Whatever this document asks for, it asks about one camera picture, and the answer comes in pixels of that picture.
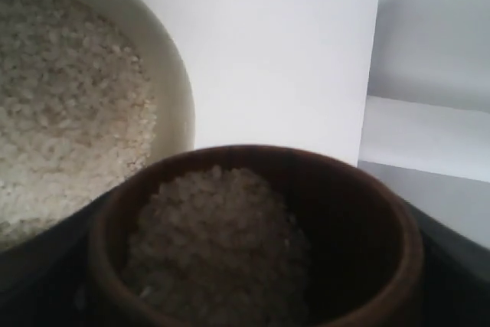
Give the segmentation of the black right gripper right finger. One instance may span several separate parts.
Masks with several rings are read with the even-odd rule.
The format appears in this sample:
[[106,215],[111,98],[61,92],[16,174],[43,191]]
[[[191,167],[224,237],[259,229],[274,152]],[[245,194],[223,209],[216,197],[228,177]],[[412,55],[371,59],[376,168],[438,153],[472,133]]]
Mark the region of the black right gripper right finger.
[[489,327],[489,249],[409,204],[423,237],[423,325]]

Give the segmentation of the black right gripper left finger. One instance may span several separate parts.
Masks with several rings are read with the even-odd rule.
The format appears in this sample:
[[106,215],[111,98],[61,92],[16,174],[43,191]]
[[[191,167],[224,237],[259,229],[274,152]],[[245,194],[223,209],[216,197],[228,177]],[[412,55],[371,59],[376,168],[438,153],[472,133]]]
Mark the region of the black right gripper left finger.
[[30,240],[1,252],[1,325],[69,325],[75,294],[87,271],[87,240],[93,217],[112,194]]

